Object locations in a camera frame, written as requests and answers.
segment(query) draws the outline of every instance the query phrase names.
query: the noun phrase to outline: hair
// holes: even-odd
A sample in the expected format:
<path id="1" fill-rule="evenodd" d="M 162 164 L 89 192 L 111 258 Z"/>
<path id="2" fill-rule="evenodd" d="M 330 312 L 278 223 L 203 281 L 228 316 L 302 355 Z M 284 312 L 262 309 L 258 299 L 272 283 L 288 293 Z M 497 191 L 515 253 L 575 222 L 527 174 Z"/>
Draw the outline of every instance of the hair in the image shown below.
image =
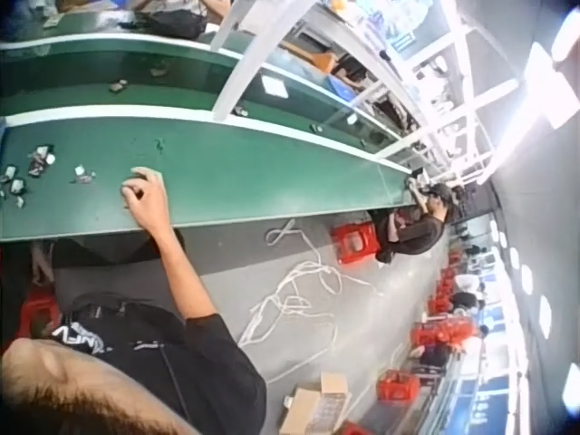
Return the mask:
<path id="1" fill-rule="evenodd" d="M 489 328 L 484 324 L 479 327 L 479 331 L 481 332 L 481 338 L 486 338 L 489 335 Z"/>
<path id="2" fill-rule="evenodd" d="M 177 435 L 170 425 L 130 416 L 104 398 L 77 394 L 63 398 L 57 391 L 38 387 L 35 391 L 2 397 L 3 433 L 27 435 Z"/>

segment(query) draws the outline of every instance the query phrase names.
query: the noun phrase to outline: fluorescent light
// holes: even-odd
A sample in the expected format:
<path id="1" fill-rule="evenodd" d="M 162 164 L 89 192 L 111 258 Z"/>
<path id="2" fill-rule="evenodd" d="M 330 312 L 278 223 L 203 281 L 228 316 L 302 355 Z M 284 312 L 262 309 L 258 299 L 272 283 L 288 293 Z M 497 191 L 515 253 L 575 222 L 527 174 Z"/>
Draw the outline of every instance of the fluorescent light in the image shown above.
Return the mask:
<path id="1" fill-rule="evenodd" d="M 281 80 L 263 75 L 262 84 L 264 85 L 264 91 L 266 93 L 274 95 L 275 97 L 288 98 L 288 91 L 286 90 L 284 82 Z"/>
<path id="2" fill-rule="evenodd" d="M 503 231 L 499 233 L 499 244 L 504 249 L 508 247 L 508 238 L 506 237 L 506 233 L 504 233 Z"/>
<path id="3" fill-rule="evenodd" d="M 528 295 L 534 291 L 534 276 L 527 265 L 522 265 L 522 288 Z"/>
<path id="4" fill-rule="evenodd" d="M 578 385 L 580 385 L 580 367 L 578 364 L 571 363 L 568 376 L 565 379 L 562 401 L 567 411 L 575 419 L 580 418 L 580 390 Z"/>
<path id="5" fill-rule="evenodd" d="M 552 330 L 552 308 L 550 307 L 550 303 L 547 301 L 547 298 L 542 295 L 540 297 L 540 329 L 542 330 L 542 334 L 544 338 L 548 338 L 550 336 L 550 331 Z"/>
<path id="6" fill-rule="evenodd" d="M 541 111 L 535 101 L 526 98 L 517 109 L 513 118 L 507 126 L 496 153 L 491 158 L 491 162 L 486 166 L 485 171 L 478 178 L 481 186 L 489 177 L 512 155 L 517 145 L 526 137 L 532 129 L 536 120 L 540 117 Z"/>
<path id="7" fill-rule="evenodd" d="M 519 269 L 519 253 L 514 247 L 509 249 L 509 261 L 514 269 Z"/>
<path id="8" fill-rule="evenodd" d="M 529 382 L 526 376 L 519 380 L 519 435 L 529 435 Z"/>
<path id="9" fill-rule="evenodd" d="M 552 44 L 552 59 L 562 62 L 580 38 L 580 7 L 575 7 L 565 18 Z"/>
<path id="10" fill-rule="evenodd" d="M 552 128 L 557 130 L 580 111 L 580 101 L 561 72 L 556 73 L 547 89 L 551 94 L 551 101 L 546 101 L 544 114 L 552 124 Z"/>

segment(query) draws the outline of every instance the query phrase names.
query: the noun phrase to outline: hand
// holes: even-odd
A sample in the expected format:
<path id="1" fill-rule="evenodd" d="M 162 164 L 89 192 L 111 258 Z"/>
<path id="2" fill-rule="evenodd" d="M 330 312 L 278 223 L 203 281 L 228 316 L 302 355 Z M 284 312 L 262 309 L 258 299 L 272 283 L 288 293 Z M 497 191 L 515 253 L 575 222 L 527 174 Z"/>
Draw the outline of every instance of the hand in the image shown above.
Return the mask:
<path id="1" fill-rule="evenodd" d="M 172 232 L 163 176 L 149 168 L 133 168 L 140 178 L 123 182 L 121 194 L 137 223 L 153 238 Z"/>

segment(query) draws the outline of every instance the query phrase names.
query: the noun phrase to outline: black cap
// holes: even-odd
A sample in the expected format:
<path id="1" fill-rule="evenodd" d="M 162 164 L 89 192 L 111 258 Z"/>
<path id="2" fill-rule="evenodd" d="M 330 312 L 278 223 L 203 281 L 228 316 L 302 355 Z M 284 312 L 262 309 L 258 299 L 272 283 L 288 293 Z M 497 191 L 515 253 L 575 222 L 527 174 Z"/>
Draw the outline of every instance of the black cap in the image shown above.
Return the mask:
<path id="1" fill-rule="evenodd" d="M 453 204 L 453 192 L 444 183 L 437 183 L 429 188 L 429 193 L 437 195 L 448 206 Z"/>

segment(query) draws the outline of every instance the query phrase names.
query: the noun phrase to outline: red stool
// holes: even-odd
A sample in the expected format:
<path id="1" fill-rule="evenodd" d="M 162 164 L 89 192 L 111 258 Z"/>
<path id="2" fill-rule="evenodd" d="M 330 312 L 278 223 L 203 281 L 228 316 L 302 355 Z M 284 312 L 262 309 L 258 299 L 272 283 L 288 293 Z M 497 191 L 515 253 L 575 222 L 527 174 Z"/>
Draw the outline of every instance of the red stool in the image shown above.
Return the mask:
<path id="1" fill-rule="evenodd" d="M 30 323 L 42 312 L 48 312 L 53 325 L 58 325 L 61 313 L 56 298 L 49 290 L 33 287 L 20 310 L 20 329 L 16 338 L 30 337 Z"/>
<path id="2" fill-rule="evenodd" d="M 346 421 L 341 430 L 341 435 L 372 435 L 372 433 L 367 429 L 357 426 L 352 421 Z"/>
<path id="3" fill-rule="evenodd" d="M 436 323 L 416 323 L 411 329 L 411 344 L 413 347 L 434 344 L 440 329 Z"/>
<path id="4" fill-rule="evenodd" d="M 338 262 L 342 265 L 374 255 L 380 248 L 372 222 L 334 228 L 331 236 L 333 242 L 338 246 Z M 361 240 L 362 247 L 360 249 L 353 249 L 353 237 L 358 237 Z"/>
<path id="5" fill-rule="evenodd" d="M 450 300 L 448 297 L 430 298 L 427 301 L 427 311 L 429 315 L 447 313 L 450 310 Z"/>
<path id="6" fill-rule="evenodd" d="M 421 381 L 408 372 L 389 370 L 383 379 L 377 382 L 379 401 L 398 401 L 411 403 L 417 397 Z"/>

